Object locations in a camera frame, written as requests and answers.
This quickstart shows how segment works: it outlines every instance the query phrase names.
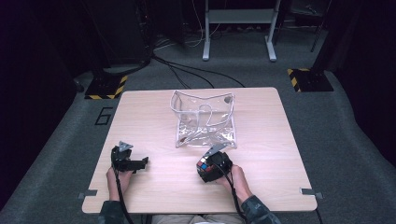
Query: black speaker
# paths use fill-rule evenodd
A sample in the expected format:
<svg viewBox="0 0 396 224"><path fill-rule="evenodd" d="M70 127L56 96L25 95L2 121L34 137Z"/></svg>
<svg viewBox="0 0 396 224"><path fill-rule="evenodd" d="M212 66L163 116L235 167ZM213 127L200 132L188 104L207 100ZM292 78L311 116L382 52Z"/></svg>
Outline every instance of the black speaker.
<svg viewBox="0 0 396 224"><path fill-rule="evenodd" d="M143 63L152 52L150 7L145 0L81 0L110 64Z"/></svg>

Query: yellow and black hazard tape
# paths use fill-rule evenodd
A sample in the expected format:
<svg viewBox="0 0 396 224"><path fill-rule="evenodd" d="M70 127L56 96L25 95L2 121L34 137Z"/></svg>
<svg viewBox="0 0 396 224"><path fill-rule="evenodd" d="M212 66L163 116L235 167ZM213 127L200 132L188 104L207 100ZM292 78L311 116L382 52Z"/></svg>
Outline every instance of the yellow and black hazard tape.
<svg viewBox="0 0 396 224"><path fill-rule="evenodd" d="M110 95L85 95L85 99L91 99L91 100L105 100L105 99L117 99L120 97L123 87L125 86L126 79L128 77L124 76L121 81L120 85L117 88L116 92L114 94Z"/></svg>
<svg viewBox="0 0 396 224"><path fill-rule="evenodd" d="M297 78L293 74L294 71L296 71L296 70L305 72L305 71L309 71L309 69L307 69L307 68L288 69L288 74L289 74L289 77L290 77L291 85L293 86L295 91L301 91L300 86L298 85L298 82L297 82Z"/></svg>

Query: transparent plastic container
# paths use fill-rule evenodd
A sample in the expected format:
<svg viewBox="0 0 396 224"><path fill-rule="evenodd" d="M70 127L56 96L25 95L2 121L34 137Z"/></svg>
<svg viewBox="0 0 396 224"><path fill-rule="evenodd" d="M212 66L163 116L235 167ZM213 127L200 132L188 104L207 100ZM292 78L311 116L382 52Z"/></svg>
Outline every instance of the transparent plastic container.
<svg viewBox="0 0 396 224"><path fill-rule="evenodd" d="M176 147L236 147L233 101L232 93L204 98L174 91L171 108L178 118Z"/></svg>

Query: person's right hand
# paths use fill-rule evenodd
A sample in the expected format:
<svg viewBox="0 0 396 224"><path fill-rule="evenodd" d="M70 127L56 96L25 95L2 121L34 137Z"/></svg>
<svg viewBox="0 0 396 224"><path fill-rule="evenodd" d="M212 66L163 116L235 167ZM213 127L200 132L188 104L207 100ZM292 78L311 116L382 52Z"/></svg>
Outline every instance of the person's right hand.
<svg viewBox="0 0 396 224"><path fill-rule="evenodd" d="M253 195L253 193L250 191L250 188L248 187L245 173L240 166L233 165L231 172L228 173L228 177L231 181L233 181L233 187L235 188L236 196L238 197L240 203L243 203L246 199ZM224 186L224 188L226 188L230 193L232 192L230 183L227 181L225 176L217 179L215 182Z"/></svg>

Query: wrist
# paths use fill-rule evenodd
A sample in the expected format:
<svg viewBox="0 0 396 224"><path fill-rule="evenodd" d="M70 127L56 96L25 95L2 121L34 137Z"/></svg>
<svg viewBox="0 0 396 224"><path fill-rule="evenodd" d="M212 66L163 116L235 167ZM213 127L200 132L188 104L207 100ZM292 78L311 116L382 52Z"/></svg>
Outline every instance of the wrist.
<svg viewBox="0 0 396 224"><path fill-rule="evenodd" d="M247 189L247 190L236 190L236 196L238 197L239 202L243 203L246 201L248 198L253 196L253 193Z"/></svg>

